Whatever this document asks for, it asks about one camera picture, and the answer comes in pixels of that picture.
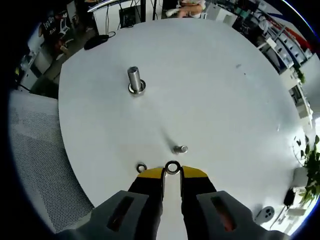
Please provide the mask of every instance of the metal ring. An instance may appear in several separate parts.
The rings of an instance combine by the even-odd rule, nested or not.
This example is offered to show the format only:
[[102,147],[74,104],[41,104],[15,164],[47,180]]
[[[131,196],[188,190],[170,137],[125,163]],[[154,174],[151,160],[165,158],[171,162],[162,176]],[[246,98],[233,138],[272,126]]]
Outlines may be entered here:
[[147,168],[147,165],[145,165],[144,163],[138,163],[138,164],[136,165],[136,170],[137,170],[138,173],[142,173],[143,171],[145,171],[145,170],[147,170],[147,169],[148,169],[148,168]]
[[133,95],[142,94],[145,89],[146,89],[146,82],[143,81],[142,79],[141,79],[141,89],[140,89],[140,91],[135,91],[135,90],[133,90],[132,87],[131,87],[131,83],[129,83],[129,86],[128,86],[129,92],[130,92],[131,94],[133,94]]
[[[175,171],[170,171],[169,166],[170,166],[171,164],[176,165],[176,170],[175,170]],[[181,165],[180,165],[180,163],[177,162],[177,161],[168,161],[168,162],[166,163],[166,165],[164,166],[164,169],[165,169],[165,171],[166,171],[168,174],[170,174],[170,175],[175,175],[175,174],[177,174],[177,173],[180,172]]]

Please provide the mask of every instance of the white cabinet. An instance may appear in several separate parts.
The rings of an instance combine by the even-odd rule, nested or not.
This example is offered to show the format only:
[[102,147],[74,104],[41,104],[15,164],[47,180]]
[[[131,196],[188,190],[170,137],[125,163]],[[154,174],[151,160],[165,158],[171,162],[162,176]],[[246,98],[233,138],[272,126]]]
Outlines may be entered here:
[[298,84],[298,79],[294,76],[294,71],[290,68],[286,69],[283,73],[280,74],[283,85],[287,90],[292,89]]
[[[27,89],[31,90],[31,88],[33,87],[33,85],[36,83],[37,81],[37,77],[36,75],[31,71],[31,69],[29,69],[28,71],[26,71],[26,73],[24,74],[24,77],[21,80],[21,85],[26,87]],[[19,86],[18,88],[19,91],[27,91],[25,90],[23,87]]]

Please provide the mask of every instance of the table surface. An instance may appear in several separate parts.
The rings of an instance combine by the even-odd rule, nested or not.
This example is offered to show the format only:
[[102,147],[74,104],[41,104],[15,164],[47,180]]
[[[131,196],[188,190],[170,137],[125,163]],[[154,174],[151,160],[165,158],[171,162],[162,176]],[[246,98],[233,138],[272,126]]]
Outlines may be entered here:
[[[128,92],[130,66],[146,82],[142,96]],[[63,64],[58,106],[66,153],[94,206],[127,190],[137,163],[177,160],[256,214],[283,202],[299,165],[294,101],[264,55],[222,22],[174,18],[119,30]],[[189,151],[174,155],[172,145]],[[158,236],[182,239],[179,179],[167,178]]]

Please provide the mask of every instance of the white wall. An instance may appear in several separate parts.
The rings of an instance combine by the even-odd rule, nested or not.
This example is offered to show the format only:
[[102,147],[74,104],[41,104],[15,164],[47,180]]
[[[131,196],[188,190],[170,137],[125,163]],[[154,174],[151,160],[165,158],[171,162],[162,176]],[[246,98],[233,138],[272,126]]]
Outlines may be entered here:
[[[123,3],[121,3],[121,7],[123,9],[129,8],[131,5],[131,2],[132,2],[131,0],[123,2]],[[162,2],[163,2],[163,0],[157,0],[157,3],[156,3],[156,13],[157,13],[159,19],[161,19]],[[94,19],[95,19],[96,26],[98,28],[98,32],[100,35],[106,34],[107,8],[108,7],[105,6],[105,7],[100,8],[99,10],[94,12]],[[111,31],[116,32],[117,31],[117,28],[120,23],[119,10],[120,10],[120,6],[118,4],[109,7],[109,10],[108,10],[109,32],[111,32]],[[146,3],[145,3],[145,21],[146,22],[152,21],[153,12],[154,12],[154,9],[152,7],[151,0],[146,0]]]
[[311,109],[320,113],[320,59],[314,54],[301,68],[305,76],[302,89],[310,102]]

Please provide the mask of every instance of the white chair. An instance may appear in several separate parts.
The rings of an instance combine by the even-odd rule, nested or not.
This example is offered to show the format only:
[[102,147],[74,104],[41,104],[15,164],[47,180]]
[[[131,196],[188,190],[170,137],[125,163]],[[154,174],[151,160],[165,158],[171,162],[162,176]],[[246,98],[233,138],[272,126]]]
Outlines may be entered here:
[[69,163],[56,99],[13,91],[9,100],[9,137],[25,192],[54,233],[93,209]]
[[70,27],[67,26],[67,18],[62,18],[60,21],[60,34],[62,34],[63,36],[66,35],[69,29]]

